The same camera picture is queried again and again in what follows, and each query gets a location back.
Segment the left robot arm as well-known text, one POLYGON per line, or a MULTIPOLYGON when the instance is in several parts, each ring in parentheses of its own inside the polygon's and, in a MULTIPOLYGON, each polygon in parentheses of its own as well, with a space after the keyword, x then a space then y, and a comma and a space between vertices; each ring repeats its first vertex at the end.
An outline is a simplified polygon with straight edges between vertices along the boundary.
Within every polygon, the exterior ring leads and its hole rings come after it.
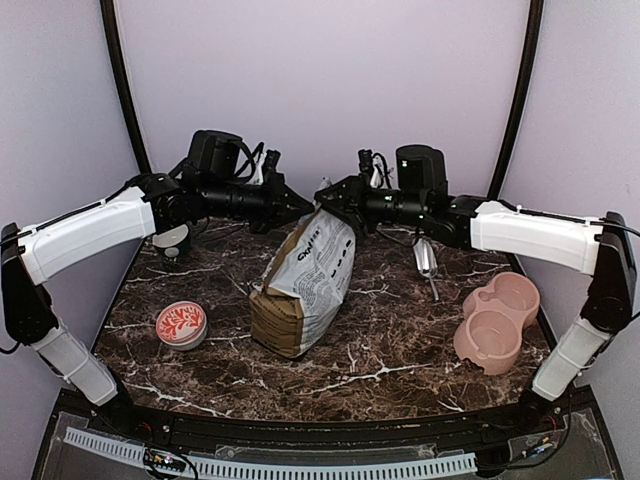
POLYGON ((280 154, 250 150, 235 134, 198 130, 170 173, 143 173, 114 194, 40 224, 1 232, 1 292, 6 331, 35 350, 97 407, 120 436, 141 427, 140 412, 116 377, 55 314, 45 283, 117 245, 164 234, 205 218, 235 218, 264 234, 311 213, 287 186, 280 154))

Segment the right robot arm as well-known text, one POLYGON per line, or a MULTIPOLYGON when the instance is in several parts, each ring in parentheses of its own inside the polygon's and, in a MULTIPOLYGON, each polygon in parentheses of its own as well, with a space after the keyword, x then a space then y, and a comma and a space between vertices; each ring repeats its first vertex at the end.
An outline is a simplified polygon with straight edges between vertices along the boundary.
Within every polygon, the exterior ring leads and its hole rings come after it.
POLYGON ((548 403, 639 316, 633 310, 637 270, 629 237, 634 229, 616 212, 603 218, 575 217, 484 197, 452 196, 444 154, 427 145, 397 148, 397 188, 374 188, 374 156, 370 150, 359 151, 358 174, 314 195, 357 233, 372 232, 380 223, 401 224, 451 248, 534 258, 591 277, 577 319, 538 369, 528 397, 511 410, 510 424, 517 432, 534 432, 549 416, 548 403))

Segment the red patterned round tin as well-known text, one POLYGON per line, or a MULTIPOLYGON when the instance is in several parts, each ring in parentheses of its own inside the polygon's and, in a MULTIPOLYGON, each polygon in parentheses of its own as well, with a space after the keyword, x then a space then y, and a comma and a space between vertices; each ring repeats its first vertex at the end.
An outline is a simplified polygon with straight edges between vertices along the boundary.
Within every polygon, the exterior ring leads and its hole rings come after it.
POLYGON ((207 316, 195 302, 175 302, 160 312, 155 331, 160 341, 170 348, 177 351, 193 350, 207 335, 207 316))

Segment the right black frame post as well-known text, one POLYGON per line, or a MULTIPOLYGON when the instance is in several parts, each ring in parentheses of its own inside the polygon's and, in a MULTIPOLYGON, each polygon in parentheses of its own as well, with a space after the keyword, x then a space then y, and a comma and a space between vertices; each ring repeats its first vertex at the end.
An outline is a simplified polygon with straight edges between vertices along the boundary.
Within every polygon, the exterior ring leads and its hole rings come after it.
POLYGON ((523 48, 513 98, 487 192, 487 197, 490 200, 498 200, 500 198, 515 149, 536 59, 544 4, 544 0, 531 0, 529 2, 523 48))

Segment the white and dark ceramic bowl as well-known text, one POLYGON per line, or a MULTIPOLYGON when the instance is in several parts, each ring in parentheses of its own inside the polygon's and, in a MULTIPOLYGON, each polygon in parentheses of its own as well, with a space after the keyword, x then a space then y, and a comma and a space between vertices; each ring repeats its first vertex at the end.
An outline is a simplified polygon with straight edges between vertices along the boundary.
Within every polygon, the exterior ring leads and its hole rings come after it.
POLYGON ((191 230, 186 225, 180 225, 151 237, 151 243, 156 252, 165 259, 175 259, 188 252, 191 244, 191 230))

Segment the black frame post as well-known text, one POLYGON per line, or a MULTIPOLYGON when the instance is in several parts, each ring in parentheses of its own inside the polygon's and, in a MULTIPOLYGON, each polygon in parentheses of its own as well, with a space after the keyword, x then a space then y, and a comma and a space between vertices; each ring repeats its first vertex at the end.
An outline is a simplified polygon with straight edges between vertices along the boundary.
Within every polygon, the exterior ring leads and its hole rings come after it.
POLYGON ((544 4, 544 0, 531 0, 529 2, 523 48, 513 98, 487 192, 487 197, 490 200, 498 200, 500 198, 515 149, 536 59, 544 4))
POLYGON ((125 122, 130 145, 140 173, 152 170, 127 75, 124 52, 122 49, 119 25, 116 15, 116 3, 113 0, 100 0, 103 30, 111 64, 112 76, 118 95, 121 113, 125 122))

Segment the pink double pet bowl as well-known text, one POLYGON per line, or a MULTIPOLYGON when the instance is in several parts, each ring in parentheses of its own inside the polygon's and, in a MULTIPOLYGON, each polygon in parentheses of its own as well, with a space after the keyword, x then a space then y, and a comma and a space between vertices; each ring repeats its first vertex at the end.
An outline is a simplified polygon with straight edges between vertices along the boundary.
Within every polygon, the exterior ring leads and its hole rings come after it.
POLYGON ((488 376, 502 375, 521 352, 523 330, 536 322, 537 287, 514 272, 496 275, 473 290, 463 303, 463 321, 453 337, 456 355, 488 376))

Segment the left black frame post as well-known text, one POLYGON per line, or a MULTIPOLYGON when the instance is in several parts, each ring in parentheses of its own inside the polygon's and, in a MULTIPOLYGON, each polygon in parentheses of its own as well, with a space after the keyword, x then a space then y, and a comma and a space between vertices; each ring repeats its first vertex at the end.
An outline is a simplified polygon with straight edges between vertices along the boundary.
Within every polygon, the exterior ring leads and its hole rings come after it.
POLYGON ((130 145, 140 173, 152 170, 127 75, 124 52, 122 49, 119 25, 116 15, 116 3, 113 0, 100 0, 103 30, 111 64, 112 76, 118 95, 121 113, 125 122, 130 145))

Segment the pet food bag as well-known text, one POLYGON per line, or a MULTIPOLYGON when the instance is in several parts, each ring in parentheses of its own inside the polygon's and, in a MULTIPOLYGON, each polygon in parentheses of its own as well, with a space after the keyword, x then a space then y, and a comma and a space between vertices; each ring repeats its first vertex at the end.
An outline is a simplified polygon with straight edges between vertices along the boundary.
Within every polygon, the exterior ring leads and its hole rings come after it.
POLYGON ((304 355, 343 304, 355 252, 347 223, 323 209, 303 217, 252 285, 252 338, 284 358, 304 355))

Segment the metal scoop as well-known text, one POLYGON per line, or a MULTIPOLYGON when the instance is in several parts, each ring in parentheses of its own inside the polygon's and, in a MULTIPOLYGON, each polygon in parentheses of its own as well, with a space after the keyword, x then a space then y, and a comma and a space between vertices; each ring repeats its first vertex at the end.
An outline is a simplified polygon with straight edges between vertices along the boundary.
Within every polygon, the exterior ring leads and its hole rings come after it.
POLYGON ((429 282, 434 301, 438 302, 440 295, 435 285, 435 276, 437 274, 435 251, 426 238, 420 237, 413 246, 413 252, 418 273, 429 282))

